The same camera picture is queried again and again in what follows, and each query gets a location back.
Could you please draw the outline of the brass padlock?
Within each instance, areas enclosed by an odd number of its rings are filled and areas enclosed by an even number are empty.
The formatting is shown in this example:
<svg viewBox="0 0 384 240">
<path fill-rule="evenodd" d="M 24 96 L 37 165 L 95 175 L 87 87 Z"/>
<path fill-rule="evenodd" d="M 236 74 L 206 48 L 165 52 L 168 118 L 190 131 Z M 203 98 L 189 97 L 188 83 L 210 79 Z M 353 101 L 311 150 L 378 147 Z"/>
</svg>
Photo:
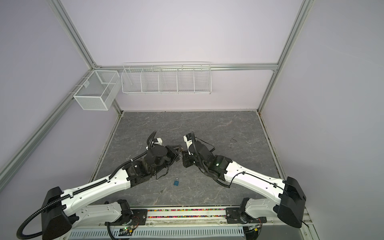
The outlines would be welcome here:
<svg viewBox="0 0 384 240">
<path fill-rule="evenodd" d="M 183 159 L 183 149 L 182 149 L 182 148 L 179 148 L 179 149 L 178 149 L 178 159 L 179 159 L 179 160 L 182 160 L 182 159 Z"/>
</svg>

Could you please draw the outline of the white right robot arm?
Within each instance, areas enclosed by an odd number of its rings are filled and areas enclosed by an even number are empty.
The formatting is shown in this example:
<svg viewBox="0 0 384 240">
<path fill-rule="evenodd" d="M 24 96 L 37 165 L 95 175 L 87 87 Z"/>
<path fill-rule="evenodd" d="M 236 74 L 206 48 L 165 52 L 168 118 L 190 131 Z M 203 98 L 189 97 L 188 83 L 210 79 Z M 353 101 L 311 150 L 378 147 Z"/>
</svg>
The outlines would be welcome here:
<svg viewBox="0 0 384 240">
<path fill-rule="evenodd" d="M 225 156 L 214 155 L 200 142 L 187 143 L 183 162 L 187 167 L 197 166 L 205 176 L 223 187 L 240 185 L 265 197 L 264 200 L 244 198 L 241 215 L 251 219 L 277 217 L 286 225 L 302 227 L 307 197 L 296 179 L 279 179 L 254 172 Z"/>
</svg>

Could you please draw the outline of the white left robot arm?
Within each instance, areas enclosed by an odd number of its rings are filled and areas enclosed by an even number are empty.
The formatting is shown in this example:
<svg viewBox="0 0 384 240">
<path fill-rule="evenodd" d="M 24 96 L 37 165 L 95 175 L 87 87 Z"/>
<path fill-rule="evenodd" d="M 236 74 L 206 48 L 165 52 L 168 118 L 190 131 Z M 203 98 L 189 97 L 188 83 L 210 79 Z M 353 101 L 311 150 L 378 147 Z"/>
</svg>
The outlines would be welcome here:
<svg viewBox="0 0 384 240">
<path fill-rule="evenodd" d="M 182 156 L 181 146 L 155 144 L 143 154 L 117 167 L 110 175 L 73 189 L 50 189 L 42 205 L 42 238 L 54 240 L 81 222 L 84 207 L 113 193 L 149 181 Z"/>
</svg>

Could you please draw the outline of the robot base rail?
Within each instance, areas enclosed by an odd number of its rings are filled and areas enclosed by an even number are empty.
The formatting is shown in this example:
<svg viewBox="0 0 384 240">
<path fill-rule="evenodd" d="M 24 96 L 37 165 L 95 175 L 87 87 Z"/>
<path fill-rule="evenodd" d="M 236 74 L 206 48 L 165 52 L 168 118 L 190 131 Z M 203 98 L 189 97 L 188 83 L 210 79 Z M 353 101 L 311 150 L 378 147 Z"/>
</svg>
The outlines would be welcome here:
<svg viewBox="0 0 384 240">
<path fill-rule="evenodd" d="M 134 208 L 129 224 L 78 226 L 63 240 L 203 240 L 258 237 L 266 217 L 252 218 L 234 207 Z"/>
</svg>

